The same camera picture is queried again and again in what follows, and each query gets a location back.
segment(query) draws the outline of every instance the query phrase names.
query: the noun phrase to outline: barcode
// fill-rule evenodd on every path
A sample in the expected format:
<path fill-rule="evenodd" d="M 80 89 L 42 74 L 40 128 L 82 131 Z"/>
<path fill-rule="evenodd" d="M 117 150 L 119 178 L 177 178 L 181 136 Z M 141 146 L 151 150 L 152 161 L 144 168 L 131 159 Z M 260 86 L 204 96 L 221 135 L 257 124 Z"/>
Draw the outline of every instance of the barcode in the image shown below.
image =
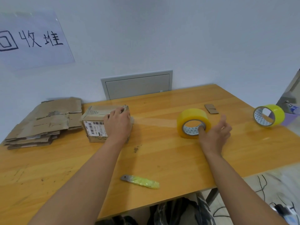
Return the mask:
<path fill-rule="evenodd" d="M 104 125 L 104 122 L 102 121 L 93 121 L 94 125 Z"/>
<path fill-rule="evenodd" d="M 90 131 L 91 131 L 91 133 L 94 135 L 95 133 L 94 133 L 94 130 L 93 130 L 92 124 L 91 124 L 91 123 L 89 123 L 89 124 L 88 124 L 88 126 L 90 127 Z"/>

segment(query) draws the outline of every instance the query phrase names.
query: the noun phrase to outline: hand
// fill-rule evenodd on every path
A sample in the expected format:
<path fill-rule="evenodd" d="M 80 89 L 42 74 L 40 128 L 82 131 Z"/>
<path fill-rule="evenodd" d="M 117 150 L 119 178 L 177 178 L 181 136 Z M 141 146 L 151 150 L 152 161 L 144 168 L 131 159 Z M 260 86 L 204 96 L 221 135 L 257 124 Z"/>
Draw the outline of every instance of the hand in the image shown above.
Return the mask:
<path fill-rule="evenodd" d="M 130 134 L 131 124 L 130 112 L 123 110 L 123 107 L 118 107 L 110 114 L 105 115 L 104 127 L 108 138 L 124 144 Z"/>
<path fill-rule="evenodd" d="M 206 157 L 210 155 L 222 156 L 222 148 L 230 137 L 232 127 L 226 122 L 226 116 L 222 115 L 217 125 L 212 127 L 210 131 L 205 132 L 202 126 L 199 126 L 199 143 Z"/>

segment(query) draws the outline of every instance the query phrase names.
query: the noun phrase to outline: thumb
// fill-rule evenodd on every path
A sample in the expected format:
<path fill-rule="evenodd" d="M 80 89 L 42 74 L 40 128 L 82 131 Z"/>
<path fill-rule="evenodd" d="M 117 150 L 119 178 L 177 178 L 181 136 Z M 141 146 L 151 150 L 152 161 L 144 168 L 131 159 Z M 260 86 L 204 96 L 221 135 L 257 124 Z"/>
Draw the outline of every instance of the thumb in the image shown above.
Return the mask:
<path fill-rule="evenodd" d="M 205 132 L 203 126 L 199 125 L 199 127 L 198 127 L 198 133 L 199 133 L 199 137 L 205 136 L 206 132 Z"/>

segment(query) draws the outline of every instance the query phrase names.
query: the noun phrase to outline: small cardboard piece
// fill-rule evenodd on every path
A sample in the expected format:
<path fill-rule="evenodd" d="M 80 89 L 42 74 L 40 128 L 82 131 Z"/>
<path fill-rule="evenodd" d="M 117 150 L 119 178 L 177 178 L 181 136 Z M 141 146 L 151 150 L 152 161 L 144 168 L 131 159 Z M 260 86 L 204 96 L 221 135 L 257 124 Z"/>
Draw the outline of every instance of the small cardboard piece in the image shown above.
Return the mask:
<path fill-rule="evenodd" d="M 210 114 L 218 114 L 219 113 L 213 104 L 205 104 L 204 106 Z"/>
<path fill-rule="evenodd" d="M 95 136 L 90 136 L 88 133 L 88 127 L 86 126 L 86 124 L 88 122 L 103 123 L 105 115 L 109 114 L 111 111 L 113 111 L 117 107 L 120 107 L 120 106 L 117 106 L 117 105 L 90 106 L 86 110 L 86 112 L 82 115 L 82 117 L 80 119 L 81 124 L 85 130 L 85 134 L 88 137 L 88 140 L 90 143 L 104 143 L 108 137 L 107 136 L 99 136 L 100 133 L 98 133 L 98 135 L 95 134 Z M 129 107 L 127 105 L 123 105 L 122 107 L 124 108 L 124 111 L 129 110 Z M 131 117 L 131 128 L 132 128 L 132 125 L 133 125 L 133 118 Z M 106 133 L 105 129 L 104 129 L 104 125 L 101 125 L 101 127 L 102 127 L 104 133 Z"/>
<path fill-rule="evenodd" d="M 44 101 L 36 106 L 4 140 L 8 149 L 51 144 L 61 130 L 81 128 L 81 99 Z"/>

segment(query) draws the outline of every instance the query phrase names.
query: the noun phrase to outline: tape roll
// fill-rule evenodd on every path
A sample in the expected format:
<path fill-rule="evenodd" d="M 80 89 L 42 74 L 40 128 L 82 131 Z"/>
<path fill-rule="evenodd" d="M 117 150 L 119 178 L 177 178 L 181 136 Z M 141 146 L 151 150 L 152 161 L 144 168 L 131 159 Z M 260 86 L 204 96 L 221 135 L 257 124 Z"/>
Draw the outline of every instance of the tape roll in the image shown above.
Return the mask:
<path fill-rule="evenodd" d="M 268 109 L 273 113 L 274 120 L 272 122 L 267 121 L 263 117 L 263 109 Z M 274 104 L 269 104 L 269 105 L 259 106 L 255 108 L 253 112 L 253 117 L 258 125 L 261 125 L 263 127 L 270 127 L 282 123 L 284 121 L 285 114 L 283 109 L 281 109 L 281 107 Z"/>
<path fill-rule="evenodd" d="M 184 110 L 177 118 L 177 131 L 181 137 L 188 139 L 197 139 L 198 138 L 198 126 L 188 127 L 186 124 L 189 121 L 200 121 L 201 126 L 204 127 L 205 132 L 209 131 L 212 127 L 209 122 L 206 113 L 203 110 L 191 108 Z"/>

